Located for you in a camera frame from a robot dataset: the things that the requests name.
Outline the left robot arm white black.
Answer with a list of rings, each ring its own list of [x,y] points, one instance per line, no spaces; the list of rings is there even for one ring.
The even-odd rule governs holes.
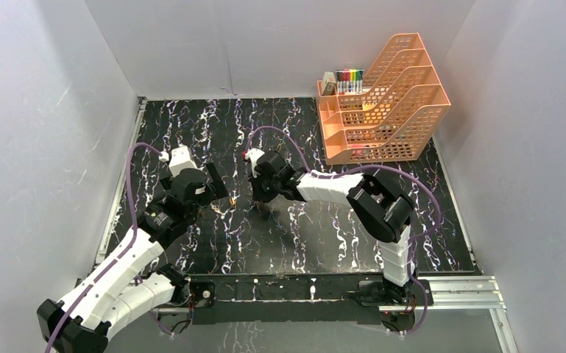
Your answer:
[[[188,228],[212,201],[228,196],[213,163],[188,165],[163,179],[164,192],[137,217],[123,241],[71,292],[46,299],[37,316],[47,352],[103,352],[120,330],[162,305],[183,306],[192,297],[187,274],[168,264],[129,285]]]

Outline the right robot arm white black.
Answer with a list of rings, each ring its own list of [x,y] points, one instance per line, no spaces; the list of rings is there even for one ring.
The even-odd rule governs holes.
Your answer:
[[[294,168],[276,151],[249,149],[252,198],[268,203],[277,196],[297,202],[330,202],[348,206],[376,239],[383,260],[380,282],[360,282],[352,297],[362,305],[405,304],[414,295],[410,254],[412,200],[391,182],[387,172],[370,166],[347,175]]]

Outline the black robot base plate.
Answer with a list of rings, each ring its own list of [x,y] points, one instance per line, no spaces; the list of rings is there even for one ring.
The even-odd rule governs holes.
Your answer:
[[[378,272],[197,274],[191,291],[197,324],[341,321],[405,331],[433,302],[424,284],[398,287]]]

